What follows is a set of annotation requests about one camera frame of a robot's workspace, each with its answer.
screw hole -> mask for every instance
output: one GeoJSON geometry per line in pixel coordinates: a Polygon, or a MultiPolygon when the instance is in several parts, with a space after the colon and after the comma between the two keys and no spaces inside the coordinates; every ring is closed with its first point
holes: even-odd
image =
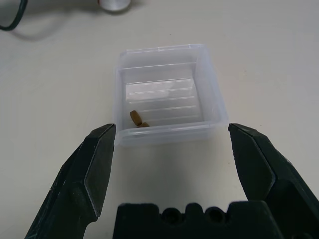
{"type": "Polygon", "coordinates": [[[171,225],[178,225],[182,222],[182,216],[176,208],[167,208],[161,215],[164,222],[171,225]]]}
{"type": "Polygon", "coordinates": [[[222,224],[226,222],[225,213],[218,207],[208,208],[205,214],[212,223],[222,224]]]}

black cable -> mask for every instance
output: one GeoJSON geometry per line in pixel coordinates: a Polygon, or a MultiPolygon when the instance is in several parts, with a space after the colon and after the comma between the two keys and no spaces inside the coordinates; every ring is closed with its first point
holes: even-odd
{"type": "Polygon", "coordinates": [[[28,0],[21,0],[20,1],[20,5],[19,5],[19,9],[18,12],[15,15],[15,18],[13,20],[13,22],[9,25],[9,26],[1,26],[0,25],[0,30],[3,31],[11,31],[13,29],[15,29],[15,27],[19,24],[19,22],[21,21],[21,18],[24,14],[24,10],[26,8],[26,5],[28,3],[28,0]]]}

plastic box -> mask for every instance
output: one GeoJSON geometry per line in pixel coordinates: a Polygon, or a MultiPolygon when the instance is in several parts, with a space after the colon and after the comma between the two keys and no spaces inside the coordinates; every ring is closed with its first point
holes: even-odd
{"type": "Polygon", "coordinates": [[[127,50],[116,67],[115,145],[209,138],[228,123],[207,48],[202,44],[127,50]],[[136,110],[150,127],[137,128],[136,110]]]}

clear plastic container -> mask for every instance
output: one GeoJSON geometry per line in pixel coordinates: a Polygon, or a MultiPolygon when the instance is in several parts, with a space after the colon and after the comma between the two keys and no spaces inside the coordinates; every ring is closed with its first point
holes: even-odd
{"type": "Polygon", "coordinates": [[[127,50],[116,68],[115,145],[135,146],[209,138],[228,123],[205,45],[127,50]],[[136,110],[150,127],[137,128],[136,110]]]}

white table surface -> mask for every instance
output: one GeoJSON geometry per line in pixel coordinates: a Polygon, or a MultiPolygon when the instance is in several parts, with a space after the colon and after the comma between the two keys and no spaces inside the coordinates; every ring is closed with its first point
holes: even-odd
{"type": "MultiPolygon", "coordinates": [[[[319,196],[319,2],[140,0],[122,15],[94,0],[30,0],[0,32],[0,238],[23,238],[61,165],[112,122],[120,52],[204,43],[231,122],[266,134],[319,196]]],[[[14,12],[0,0],[0,20],[14,12]]],[[[211,141],[115,149],[99,220],[84,238],[112,238],[117,206],[245,200],[226,128],[211,141]]]]}

